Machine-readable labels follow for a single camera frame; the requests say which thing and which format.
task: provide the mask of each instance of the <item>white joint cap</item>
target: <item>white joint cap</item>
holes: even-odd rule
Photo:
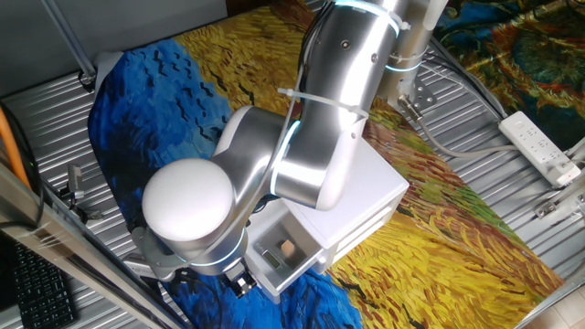
[[[203,159],[174,161],[157,171],[143,195],[143,213],[158,236],[172,241],[204,238],[226,219],[233,186],[217,164]]]

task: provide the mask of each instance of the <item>metal grate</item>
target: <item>metal grate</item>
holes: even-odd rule
[[[136,247],[91,149],[87,120],[93,97],[81,87],[78,75],[72,74],[3,101],[23,125],[41,174],[50,184],[57,189],[65,187],[67,164],[81,165],[86,196],[79,206],[100,210],[103,215],[101,220],[90,221],[88,228],[122,258]],[[70,279],[70,285],[80,315],[71,329],[144,327],[81,282]],[[185,318],[167,292],[163,297]],[[0,329],[3,328],[22,328],[17,306],[0,313]]]
[[[419,77],[437,97],[423,112],[437,140],[455,151],[479,150],[509,143],[498,118],[470,91],[425,69],[456,78],[443,66],[425,62]],[[421,133],[418,125],[413,124]],[[545,264],[566,279],[585,261],[585,221],[575,214],[562,221],[540,219],[534,209],[559,191],[518,152],[468,159],[441,156],[463,181],[520,237]]]

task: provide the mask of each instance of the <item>cable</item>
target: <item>cable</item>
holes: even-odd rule
[[[438,71],[437,69],[431,68],[431,67],[429,67],[429,66],[426,66],[426,65],[424,65],[424,64],[421,64],[420,66],[421,66],[421,67],[423,67],[423,68],[425,68],[425,69],[427,69],[427,70],[429,70],[429,71],[432,71],[432,72],[434,72],[436,75],[438,75],[438,76],[440,76],[440,77],[443,77],[444,79],[447,79],[447,80],[450,80],[450,81],[452,81],[452,82],[455,82],[455,83],[457,83],[458,85],[460,85],[461,87],[463,87],[463,88],[464,88],[465,90],[467,90],[468,92],[471,92],[471,93],[472,93],[472,94],[473,94],[473,95],[474,95],[474,96],[475,96],[475,97],[476,97],[476,98],[477,98],[477,99],[478,99],[478,100],[479,100],[479,101],[480,101],[480,102],[481,102],[481,103],[482,103],[482,104],[485,106],[485,108],[486,108],[486,109],[488,109],[489,111],[491,111],[491,112],[492,112],[492,113],[495,115],[495,117],[496,117],[498,120],[500,119],[500,116],[502,116],[502,114],[501,114],[501,113],[498,113],[498,112],[497,112],[497,111],[494,109],[494,107],[493,107],[493,106],[490,106],[490,105],[488,105],[488,104],[487,104],[487,102],[486,102],[486,101],[488,101],[488,99],[486,99],[486,97],[485,97],[485,96],[483,96],[481,92],[478,92],[477,90],[471,90],[469,87],[467,87],[467,86],[466,86],[464,83],[462,83],[460,80],[457,80],[457,79],[455,79],[455,78],[452,78],[452,77],[450,77],[450,76],[449,76],[449,75],[447,75],[447,74],[443,74],[442,72]]]
[[[37,195],[38,195],[38,207],[37,207],[37,215],[35,217],[35,223],[38,227],[41,218],[43,217],[43,213],[45,210],[45,187],[44,183],[40,177],[40,173],[38,171],[38,163],[37,159],[33,155],[32,148],[30,147],[30,143],[28,142],[27,137],[25,136],[25,131],[20,125],[20,122],[16,118],[16,116],[8,109],[4,104],[0,102],[0,112],[4,114],[6,121],[8,122],[8,127],[11,128],[11,132],[13,133],[13,137],[16,143],[16,147],[18,149],[19,155],[21,157],[21,161],[24,157],[28,158],[30,166],[21,163],[24,167],[29,168],[29,171],[32,173],[28,173],[28,179],[32,180],[33,186],[37,188]],[[25,228],[30,228],[31,226],[28,223],[18,223],[13,222],[14,226],[21,226]]]
[[[15,137],[12,134],[12,130],[10,129],[10,125],[8,124],[8,120],[4,115],[4,111],[0,107],[0,137],[4,141],[4,145],[6,147],[6,151],[8,152],[8,158],[10,159],[10,164],[12,165],[12,171],[15,173],[16,177],[20,179],[22,184],[26,187],[30,187],[30,183],[28,182],[27,172],[25,171],[25,167],[23,166],[22,157],[20,156],[20,152],[18,151],[18,146],[16,146]]]
[[[313,19],[313,22],[311,22],[311,25],[309,26],[309,28],[307,28],[307,32],[304,34],[303,36],[303,41],[301,43],[301,52],[299,53],[299,68],[304,64],[304,62],[306,61],[306,45],[307,40],[309,40],[312,36],[313,33],[319,29],[319,27],[321,27],[321,24],[323,23],[323,17],[325,15],[327,15],[330,11],[331,8],[333,8],[335,6],[335,1],[328,1],[325,2],[323,4],[323,6],[321,7],[321,9],[317,12],[317,15],[315,16],[315,18]]]
[[[492,105],[493,109],[497,110],[496,117],[501,117],[502,119],[507,117],[507,113],[505,112],[504,108],[502,107],[502,104],[500,104],[500,102],[497,100],[497,98],[481,83],[481,81],[479,79],[477,79],[477,77],[475,77],[473,74],[469,74],[464,69],[459,68],[456,64],[453,64],[446,57],[440,56],[436,53],[426,54],[426,56],[427,57],[433,56],[433,58],[426,58],[425,61],[428,61],[430,63],[434,63],[436,65],[444,66],[445,68],[450,69],[451,71],[454,71],[455,73],[459,73],[458,76],[463,78],[464,80],[466,80],[472,86],[472,88],[474,88],[475,91],[477,91],[475,93],[476,96],[484,98],[484,100],[486,100],[488,103],[490,103]],[[443,60],[443,62],[436,60],[435,58],[440,58]]]
[[[266,207],[266,205],[268,205],[269,202],[277,200],[279,198],[280,198],[279,196],[273,196],[273,195],[263,196],[260,199],[260,201],[258,201],[258,203],[256,204],[256,207],[254,208],[254,211],[252,211],[252,214],[258,214]]]
[[[322,16],[319,17],[319,21],[322,20],[322,17],[325,16],[325,12],[323,13]],[[319,27],[320,22],[316,22],[315,23],[315,29],[317,29],[317,27]],[[306,38],[307,40],[307,44],[308,47],[303,47],[303,52],[300,54],[300,56],[303,57],[302,62],[299,65],[299,74],[297,75],[296,78],[296,84],[294,86],[294,90],[298,91],[300,86],[301,86],[301,78],[303,77],[303,72],[304,72],[304,64],[306,63],[306,60],[308,58],[308,54],[309,51],[311,51],[311,45],[313,44],[313,37],[314,37],[314,30],[311,32],[308,32],[308,37]],[[289,105],[289,110],[286,112],[286,116],[284,117],[284,123],[282,124],[282,129],[280,132],[280,135],[278,137],[278,140],[276,142],[276,145],[274,146],[274,151],[272,152],[272,156],[270,158],[270,160],[268,161],[268,164],[266,165],[266,169],[264,170],[264,174],[262,174],[261,180],[258,183],[258,187],[256,187],[256,190],[254,191],[254,193],[252,194],[251,198],[248,200],[248,203],[241,209],[241,211],[238,213],[238,216],[235,218],[235,220],[232,222],[232,224],[230,225],[230,227],[226,230],[230,230],[231,228],[235,227],[236,225],[238,225],[238,223],[244,218],[244,216],[246,216],[246,214],[249,212],[250,209],[256,207],[256,203],[254,202],[254,200],[258,199],[258,196],[261,193],[262,188],[264,187],[264,184],[266,183],[266,180],[268,179],[268,176],[271,173],[271,168],[274,165],[274,161],[276,160],[276,154],[279,153],[279,151],[281,150],[281,147],[284,147],[284,145],[282,145],[282,141],[284,140],[284,135],[286,135],[286,133],[288,132],[288,128],[289,128],[289,122],[291,121],[291,117],[293,116],[293,107],[294,107],[294,103],[296,102],[296,97],[295,95],[293,95],[291,97],[291,103]]]
[[[573,7],[572,5],[570,5],[569,3],[575,3],[575,4],[577,4],[577,6],[579,6],[581,8],[585,7],[585,4],[582,4],[582,3],[580,3],[579,1],[576,1],[576,0],[565,0],[565,5],[567,5],[567,8],[571,12],[571,14],[573,16],[576,16],[580,20],[584,20],[585,19],[585,15],[583,15],[578,9],[576,9],[575,7]]]
[[[486,149],[479,150],[479,151],[456,152],[456,151],[450,150],[450,149],[446,148],[445,146],[441,145],[434,138],[431,131],[427,127],[426,123],[424,122],[424,120],[420,119],[417,123],[419,124],[420,128],[424,131],[424,133],[427,135],[427,137],[429,138],[429,142],[431,142],[437,149],[439,149],[439,151],[441,151],[447,155],[450,155],[450,156],[478,157],[481,155],[490,154],[490,153],[498,152],[498,151],[517,151],[517,148],[513,145],[503,145],[503,146],[490,147],[490,148],[486,148]]]
[[[215,291],[215,289],[213,289],[209,284],[201,281],[200,279],[190,277],[186,271],[178,271],[177,274],[175,275],[175,280],[185,283],[187,283],[188,281],[194,284],[200,283],[204,285],[213,294],[213,298],[218,302],[219,313],[218,328],[221,328],[221,325],[223,324],[223,308],[221,307],[221,300],[219,299],[219,295]]]
[[[433,46],[435,46],[437,51],[439,51],[441,53],[443,58],[448,58],[451,55],[451,54],[447,54],[443,51],[441,42],[439,42],[439,40],[437,40],[436,38],[431,37],[431,43]]]
[[[29,231],[34,231],[35,229],[37,229],[37,227],[35,225],[30,224],[30,223],[24,223],[24,222],[0,223],[0,230],[5,229],[5,228],[25,228]]]

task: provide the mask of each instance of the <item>metal rod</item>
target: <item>metal rod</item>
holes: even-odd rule
[[[75,60],[77,60],[78,64],[80,65],[81,70],[83,71],[83,74],[85,75],[86,79],[89,80],[95,79],[96,76],[95,69],[93,68],[93,65],[91,65],[91,61],[88,58],[88,55],[85,53],[85,50],[81,46],[80,41],[75,36],[75,32],[73,32],[73,29],[69,25],[67,19],[65,18],[63,13],[61,13],[61,10],[59,9],[57,2],[55,0],[41,0],[41,2],[45,6],[45,9],[47,9],[47,13],[49,16],[51,16],[51,19],[53,20],[53,23],[55,23],[55,26],[57,27],[59,33],[61,34],[65,42],[67,42],[69,50],[73,54],[73,57],[75,57]]]
[[[52,197],[54,206],[58,205],[60,201],[47,194]],[[33,223],[37,205],[38,197],[0,165],[0,223],[17,220]],[[131,277],[121,271],[111,258],[90,243],[86,237],[97,238],[66,207],[56,207],[56,210],[44,207],[39,227],[34,232],[19,227],[6,228],[5,233],[149,327],[188,327],[170,306],[146,290],[137,276],[132,274]]]

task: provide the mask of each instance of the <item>yellow wheat field pattern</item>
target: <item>yellow wheat field pattern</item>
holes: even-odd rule
[[[304,30],[293,0],[175,37],[235,111],[285,114]],[[389,223],[328,272],[366,328],[513,328],[562,280],[394,109],[376,99],[364,138],[410,183]]]

